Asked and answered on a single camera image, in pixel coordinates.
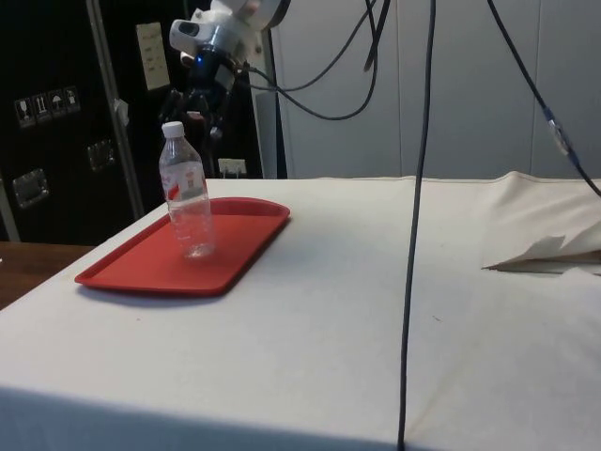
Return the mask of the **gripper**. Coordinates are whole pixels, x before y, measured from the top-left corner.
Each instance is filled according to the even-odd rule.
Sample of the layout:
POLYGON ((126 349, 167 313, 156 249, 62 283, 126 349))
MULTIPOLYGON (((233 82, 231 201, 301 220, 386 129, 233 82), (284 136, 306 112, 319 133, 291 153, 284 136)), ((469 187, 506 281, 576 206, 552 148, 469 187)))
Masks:
MULTIPOLYGON (((202 47, 193 59, 189 72, 189 87, 206 90, 208 106, 206 115, 206 137, 211 141, 223 138, 224 123, 234 86, 236 65, 228 54, 214 47, 202 47)), ((188 114, 190 93, 172 88, 160 109, 160 124, 183 122, 188 114)))

